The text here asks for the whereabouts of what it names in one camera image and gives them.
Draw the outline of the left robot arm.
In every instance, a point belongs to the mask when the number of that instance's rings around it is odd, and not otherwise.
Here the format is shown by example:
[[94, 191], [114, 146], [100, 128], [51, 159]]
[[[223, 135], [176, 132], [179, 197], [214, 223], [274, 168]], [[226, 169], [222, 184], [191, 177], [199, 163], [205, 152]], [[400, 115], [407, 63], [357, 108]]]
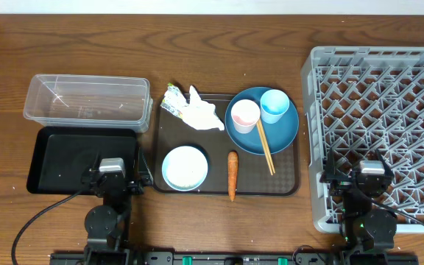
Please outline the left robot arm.
[[85, 168], [81, 183], [103, 199], [103, 204], [92, 208], [85, 217], [88, 233], [83, 257], [78, 264], [145, 263], [145, 255], [134, 250], [129, 243], [132, 197], [142, 195], [144, 188], [154, 183], [143, 150], [135, 150], [132, 174], [122, 158], [102, 158], [97, 154], [94, 162]]

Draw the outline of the orange carrot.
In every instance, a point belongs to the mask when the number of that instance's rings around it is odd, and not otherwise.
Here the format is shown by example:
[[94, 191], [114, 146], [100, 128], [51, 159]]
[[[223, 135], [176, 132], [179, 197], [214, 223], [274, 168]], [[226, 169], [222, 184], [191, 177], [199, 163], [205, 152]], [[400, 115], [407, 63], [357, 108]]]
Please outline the orange carrot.
[[228, 195], [232, 202], [236, 198], [238, 168], [239, 168], [238, 154], [237, 152], [232, 151], [227, 156]]

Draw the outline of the light blue bowl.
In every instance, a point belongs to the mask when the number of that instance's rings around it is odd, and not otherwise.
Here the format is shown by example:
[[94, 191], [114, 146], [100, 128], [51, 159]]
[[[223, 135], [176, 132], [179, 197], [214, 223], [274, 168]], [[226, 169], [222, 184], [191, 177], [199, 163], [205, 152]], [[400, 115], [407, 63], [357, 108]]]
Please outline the light blue bowl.
[[208, 160], [196, 147], [179, 146], [163, 159], [161, 174], [166, 184], [175, 191], [192, 191], [207, 177]]

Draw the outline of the foil snack wrapper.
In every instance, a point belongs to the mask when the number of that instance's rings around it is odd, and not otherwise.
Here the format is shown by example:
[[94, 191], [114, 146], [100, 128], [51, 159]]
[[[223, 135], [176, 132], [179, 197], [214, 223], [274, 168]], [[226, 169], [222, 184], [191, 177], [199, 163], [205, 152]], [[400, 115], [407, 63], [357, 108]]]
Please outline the foil snack wrapper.
[[183, 109], [188, 106], [188, 103], [181, 90], [172, 83], [169, 83], [160, 106], [169, 111], [173, 116], [182, 119]]

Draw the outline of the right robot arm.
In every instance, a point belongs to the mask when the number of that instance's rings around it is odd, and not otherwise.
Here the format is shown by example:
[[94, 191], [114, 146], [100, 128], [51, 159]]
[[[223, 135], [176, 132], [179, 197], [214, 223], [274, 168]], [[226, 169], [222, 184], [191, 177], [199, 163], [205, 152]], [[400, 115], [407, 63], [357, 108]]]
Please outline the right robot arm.
[[339, 231], [346, 245], [328, 257], [327, 264], [388, 264], [385, 250], [394, 247], [397, 217], [388, 210], [374, 208], [372, 199], [384, 193], [394, 174], [379, 151], [375, 160], [362, 160], [349, 173], [336, 167], [333, 151], [327, 155], [325, 173], [329, 194], [341, 197], [342, 220]]

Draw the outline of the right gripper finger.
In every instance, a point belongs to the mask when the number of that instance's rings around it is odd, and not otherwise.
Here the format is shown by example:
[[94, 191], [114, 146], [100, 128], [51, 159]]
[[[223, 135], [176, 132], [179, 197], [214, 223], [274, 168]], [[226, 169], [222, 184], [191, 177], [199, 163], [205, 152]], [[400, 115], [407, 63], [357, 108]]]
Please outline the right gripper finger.
[[325, 164], [325, 171], [320, 178], [321, 183], [333, 183], [341, 180], [340, 173], [336, 170], [336, 163], [332, 149], [327, 153], [327, 162]]
[[386, 163], [386, 161], [384, 160], [384, 157], [382, 156], [381, 152], [377, 149], [375, 150], [375, 154], [378, 158], [378, 160], [381, 162], [382, 167], [384, 168], [384, 175], [386, 177], [394, 177], [394, 173], [391, 170], [390, 166]]

